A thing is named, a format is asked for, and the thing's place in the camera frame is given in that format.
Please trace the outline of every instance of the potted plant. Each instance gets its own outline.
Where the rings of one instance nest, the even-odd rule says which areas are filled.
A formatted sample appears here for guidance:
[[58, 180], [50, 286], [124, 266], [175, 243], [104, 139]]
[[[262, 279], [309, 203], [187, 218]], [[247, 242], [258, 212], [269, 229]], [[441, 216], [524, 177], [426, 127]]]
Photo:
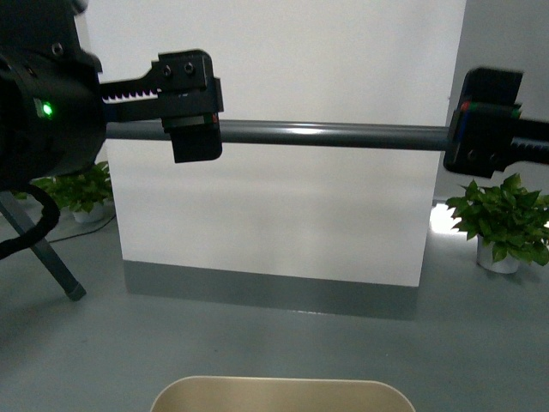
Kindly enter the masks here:
[[46, 191], [60, 209], [68, 208], [73, 212], [80, 223], [102, 219], [105, 201], [113, 199], [106, 161], [82, 173], [36, 179], [33, 184]]
[[462, 186], [465, 196], [446, 202], [460, 218], [454, 228], [479, 238], [477, 263], [499, 273], [514, 273], [519, 261], [549, 263], [549, 196], [522, 187], [518, 173], [500, 186]]

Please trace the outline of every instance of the beige chair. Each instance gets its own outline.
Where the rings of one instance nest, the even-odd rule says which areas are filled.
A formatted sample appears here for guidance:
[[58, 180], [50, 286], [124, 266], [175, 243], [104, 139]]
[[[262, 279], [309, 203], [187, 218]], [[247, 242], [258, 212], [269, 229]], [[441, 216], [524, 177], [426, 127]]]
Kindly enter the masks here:
[[192, 377], [167, 386], [151, 412], [415, 412], [397, 389], [364, 380]]

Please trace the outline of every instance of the gray horizontal pole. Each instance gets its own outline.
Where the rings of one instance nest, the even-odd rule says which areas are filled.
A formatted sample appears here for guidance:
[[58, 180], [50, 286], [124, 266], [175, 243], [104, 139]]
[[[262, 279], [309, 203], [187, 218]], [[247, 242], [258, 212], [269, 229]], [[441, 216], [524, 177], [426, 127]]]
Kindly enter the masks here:
[[[447, 127], [221, 120], [223, 143], [444, 151]], [[170, 140], [160, 121], [108, 124], [107, 138]]]

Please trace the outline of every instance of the screw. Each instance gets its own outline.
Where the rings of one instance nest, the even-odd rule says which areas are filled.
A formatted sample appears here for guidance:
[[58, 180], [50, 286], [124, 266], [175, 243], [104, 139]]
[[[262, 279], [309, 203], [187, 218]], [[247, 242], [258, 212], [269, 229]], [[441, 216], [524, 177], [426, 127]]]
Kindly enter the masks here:
[[164, 75], [164, 77], [172, 77], [172, 68], [168, 65], [164, 66], [164, 68], [162, 69], [162, 74]]
[[64, 53], [61, 43], [54, 43], [53, 45], [51, 45], [51, 52], [55, 57], [60, 58]]
[[479, 154], [476, 150], [471, 150], [469, 153], [467, 153], [467, 159], [468, 161], [476, 161], [479, 158]]
[[192, 65], [191, 62], [188, 62], [184, 67], [183, 70], [185, 70], [185, 73], [187, 75], [192, 75], [195, 72], [195, 66]]
[[27, 69], [27, 73], [28, 73], [29, 75], [31, 75], [32, 77], [37, 77], [37, 76], [36, 76], [36, 73], [34, 73], [34, 70], [33, 70], [31, 67], [25, 66], [25, 69]]
[[492, 156], [490, 156], [490, 163], [495, 165], [498, 162], [499, 162], [499, 154], [497, 153], [492, 154]]

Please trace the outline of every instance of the black cable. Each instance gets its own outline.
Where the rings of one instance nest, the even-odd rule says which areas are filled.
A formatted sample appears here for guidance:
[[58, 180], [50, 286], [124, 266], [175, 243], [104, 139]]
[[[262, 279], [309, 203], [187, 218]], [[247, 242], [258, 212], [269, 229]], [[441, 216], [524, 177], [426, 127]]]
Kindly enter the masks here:
[[100, 227], [97, 227], [97, 228], [95, 228], [94, 230], [90, 230], [89, 232], [77, 233], [77, 234], [72, 234], [72, 235], [70, 235], [70, 236], [67, 236], [67, 237], [65, 237], [65, 238], [54, 239], [54, 240], [48, 240], [48, 243], [51, 245], [52, 243], [63, 242], [64, 240], [79, 238], [79, 237], [81, 237], [81, 236], [86, 236], [87, 234], [96, 233], [96, 232], [98, 232], [99, 230], [105, 228], [106, 225], [108, 225], [109, 223], [111, 223], [112, 221], [114, 221], [115, 217], [117, 217], [116, 213], [111, 217], [111, 219], [109, 219], [108, 221], [106, 221], [104, 225], [102, 225], [102, 226], [100, 226]]
[[45, 191], [34, 185], [25, 184], [15, 188], [17, 191], [28, 193], [42, 206], [42, 217], [39, 222], [17, 238], [8, 239], [0, 243], [0, 260], [40, 242], [59, 222], [59, 207]]

